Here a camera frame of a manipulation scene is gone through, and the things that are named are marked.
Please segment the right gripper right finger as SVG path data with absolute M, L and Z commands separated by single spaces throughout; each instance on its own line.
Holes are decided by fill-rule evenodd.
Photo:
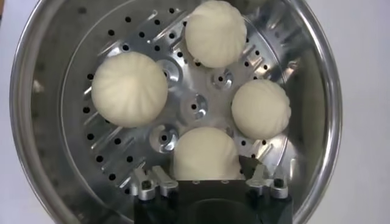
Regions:
M 246 184 L 257 191 L 259 196 L 268 193 L 272 198 L 284 200 L 289 196 L 285 173 L 281 166 L 267 166 L 256 158 L 239 156 L 240 172 Z

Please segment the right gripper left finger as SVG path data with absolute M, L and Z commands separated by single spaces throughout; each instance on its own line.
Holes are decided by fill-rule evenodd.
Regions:
M 168 198 L 178 188 L 178 181 L 172 179 L 161 166 L 153 166 L 148 171 L 137 167 L 133 171 L 131 193 L 141 201 L 153 200 L 157 195 Z

